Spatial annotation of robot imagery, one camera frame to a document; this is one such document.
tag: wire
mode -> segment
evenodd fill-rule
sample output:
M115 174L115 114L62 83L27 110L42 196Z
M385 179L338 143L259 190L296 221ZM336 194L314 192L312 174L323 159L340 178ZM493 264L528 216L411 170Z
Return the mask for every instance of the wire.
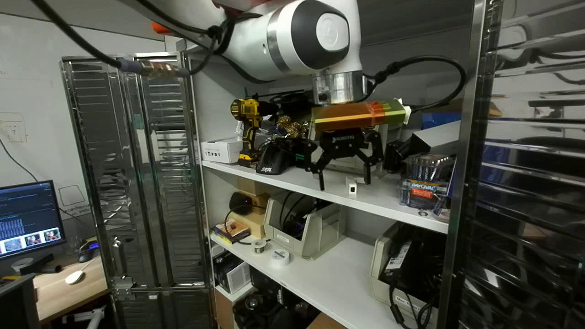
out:
M287 212L285 220L281 221L281 225L285 225L285 223L288 221L292 210L294 210L294 209L299 205L299 201L303 201L303 200L305 200L305 196L299 196L299 198L292 203L292 207L288 209L288 212Z
M12 157L12 154L5 148L1 137L0 137L0 147L3 148L5 156L7 156L16 167L20 167L25 174L29 174L33 181L38 181L36 176L34 176L31 170L27 170L22 163L18 163L18 161Z
M583 57L585 55L537 53L535 62L544 64L543 59L574 61L574 59L583 59ZM561 75L561 73L554 73L554 77L563 81L565 84L585 86L585 79L574 81L574 79L568 79L566 75Z
M80 46L84 51L93 55L95 59L113 66L113 68L122 68L122 64L97 48L93 48L86 39L82 39L65 20L62 20L51 6L47 6L44 0L33 0L33 4L62 31L65 33L76 46Z
M418 315L416 315L416 311L415 311L413 302L409 300L409 295L404 293L404 296L405 296L405 300L407 300L409 311L413 313L413 318L415 318L415 322L416 322L416 327L418 327L418 329L424 329L424 327L420 327L420 324L418 324Z
M285 201L283 201L281 207L279 207L279 216L278 216L279 229L283 229L281 214L285 212L285 207L287 207L287 201L288 201L290 196L292 196L292 192L288 192L288 194L285 196Z
M444 62L444 64L453 66L453 68L457 70L457 73L458 73L458 84L457 84L457 88L455 88L449 95L438 99L437 103L420 104L420 106L411 106L413 112L424 112L424 110L429 110L429 108L444 106L444 104L448 104L449 101L453 101L453 99L460 94L460 90L462 90L462 86L464 86L464 83L466 83L466 73L464 73L464 70L462 70L460 64L457 64L457 62L451 61L451 59L444 59L444 57L409 57L409 59L404 59L404 61L398 61L398 62L389 64L385 70L378 72L378 73L373 75L373 77L363 75L365 79L369 79L369 86L367 86L365 95L363 95L358 103L363 103L365 99L369 99L371 94L373 94L387 77L398 73L402 68L407 68L407 66L413 66L413 64L420 64L420 62Z
M0 137L0 147L3 148L5 156L7 156L16 167L22 168L22 172L25 172L27 176L31 176L31 179L38 183L38 178L36 178L31 170L27 170L22 163L18 163L18 161L12 157L12 154L11 154L11 152L7 150L7 147L3 145L1 137ZM69 216L69 218L75 218L71 212L67 212L67 210L64 210L64 209L60 209L60 207L58 207L58 210L60 210L62 214Z
M554 77L563 81L565 84L585 86L585 79L583 81L574 81L574 79L568 79L566 75L561 75L561 73L554 73Z
M217 39L212 37L212 44L208 46L204 59L201 61L201 64L197 68L190 70L188 75L197 75L201 70L204 70L204 66L208 64L208 61L214 55L215 44L217 44Z
M389 311L391 311L391 315L395 317L395 322L398 324L398 326L402 326L402 329L409 329L405 324L404 324L404 317L402 317L402 313L400 313L400 309L396 307L396 304L395 304L395 285L389 285L389 289L387 289L387 298L389 298Z

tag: ceiling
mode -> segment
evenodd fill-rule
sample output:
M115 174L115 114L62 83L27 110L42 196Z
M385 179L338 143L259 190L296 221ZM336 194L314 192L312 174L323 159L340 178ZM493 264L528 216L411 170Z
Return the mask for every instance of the ceiling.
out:
M47 0L71 26L162 41L150 20L118 0ZM0 0L0 13L45 20L31 0Z

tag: monitor screen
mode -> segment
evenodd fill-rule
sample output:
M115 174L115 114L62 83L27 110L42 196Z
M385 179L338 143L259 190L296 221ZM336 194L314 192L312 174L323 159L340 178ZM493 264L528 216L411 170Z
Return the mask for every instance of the monitor screen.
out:
M0 260L64 242L51 181L0 189Z

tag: robotic arm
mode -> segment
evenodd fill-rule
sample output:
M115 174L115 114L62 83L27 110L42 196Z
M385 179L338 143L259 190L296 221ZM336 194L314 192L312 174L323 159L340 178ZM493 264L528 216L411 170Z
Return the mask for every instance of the robotic arm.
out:
M171 20L148 9L146 0L122 2L203 48L210 41L188 28L221 31L215 53L252 79L316 75L318 101L329 104L363 95L356 0L274 0L261 6L267 13L237 22L210 0L148 0L146 6L159 8Z

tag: white wall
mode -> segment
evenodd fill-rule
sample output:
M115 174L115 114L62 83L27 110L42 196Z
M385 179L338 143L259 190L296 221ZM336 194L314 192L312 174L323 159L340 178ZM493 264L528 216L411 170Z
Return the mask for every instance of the white wall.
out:
M162 51L164 42L76 30L111 55ZM86 203L58 62L87 57L53 24L0 15L0 137L38 179L53 179L62 207ZM31 178L0 150L0 187Z

